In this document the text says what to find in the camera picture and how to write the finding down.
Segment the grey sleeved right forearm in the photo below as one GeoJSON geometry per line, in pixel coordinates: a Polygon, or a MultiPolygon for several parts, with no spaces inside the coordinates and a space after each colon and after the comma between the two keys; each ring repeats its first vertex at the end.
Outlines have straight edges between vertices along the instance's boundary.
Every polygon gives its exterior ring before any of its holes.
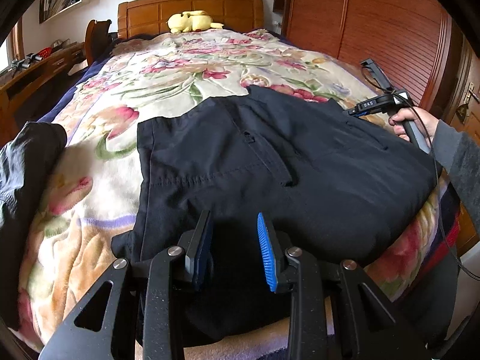
{"type": "Polygon", "coordinates": [[[433,136],[433,151],[479,233],[479,145],[467,133],[457,132],[440,120],[433,136]]]}

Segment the person's right hand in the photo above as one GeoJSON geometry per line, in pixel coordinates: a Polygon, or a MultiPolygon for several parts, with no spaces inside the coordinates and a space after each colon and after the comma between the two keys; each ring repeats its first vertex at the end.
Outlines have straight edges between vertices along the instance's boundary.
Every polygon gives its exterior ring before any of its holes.
{"type": "Polygon", "coordinates": [[[393,127],[394,134],[405,141],[410,141],[403,126],[405,121],[413,121],[416,127],[425,138],[425,142],[430,146],[433,142],[439,120],[428,111],[414,106],[413,108],[401,108],[394,115],[389,117],[389,125],[393,127]]]}

